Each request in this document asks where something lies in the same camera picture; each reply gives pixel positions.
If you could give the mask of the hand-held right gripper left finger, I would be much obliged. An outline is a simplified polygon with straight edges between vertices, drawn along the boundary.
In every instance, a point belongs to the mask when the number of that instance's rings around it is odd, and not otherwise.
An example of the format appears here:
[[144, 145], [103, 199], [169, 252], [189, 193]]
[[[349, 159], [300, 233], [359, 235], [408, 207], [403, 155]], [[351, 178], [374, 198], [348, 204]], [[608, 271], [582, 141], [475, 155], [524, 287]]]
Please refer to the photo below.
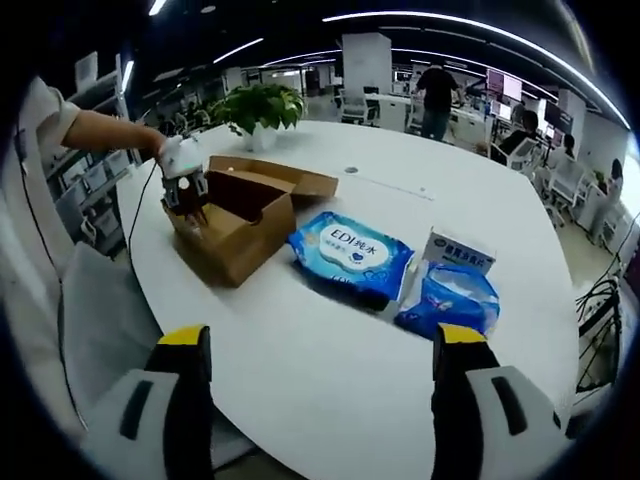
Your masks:
[[98, 401], [82, 452], [104, 478], [214, 477], [210, 354], [207, 326], [180, 328]]

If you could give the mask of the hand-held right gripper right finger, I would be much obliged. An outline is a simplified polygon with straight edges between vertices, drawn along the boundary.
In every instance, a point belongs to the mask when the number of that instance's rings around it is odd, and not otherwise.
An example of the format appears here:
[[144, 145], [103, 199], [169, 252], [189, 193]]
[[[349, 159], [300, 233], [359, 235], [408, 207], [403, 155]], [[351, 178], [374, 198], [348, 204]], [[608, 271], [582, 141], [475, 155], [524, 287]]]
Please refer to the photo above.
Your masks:
[[568, 447], [552, 402], [474, 329], [437, 326], [433, 380], [434, 479], [536, 479]]

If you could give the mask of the person's left hand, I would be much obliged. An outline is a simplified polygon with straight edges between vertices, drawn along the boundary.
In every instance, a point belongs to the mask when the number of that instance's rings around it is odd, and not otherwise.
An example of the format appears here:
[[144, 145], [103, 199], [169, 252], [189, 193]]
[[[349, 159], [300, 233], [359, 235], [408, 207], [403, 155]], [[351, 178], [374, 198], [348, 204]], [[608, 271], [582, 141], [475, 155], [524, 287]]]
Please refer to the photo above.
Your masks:
[[148, 126], [142, 127], [141, 135], [140, 149], [149, 153], [155, 160], [158, 160], [163, 153], [163, 148], [168, 138], [160, 131]]

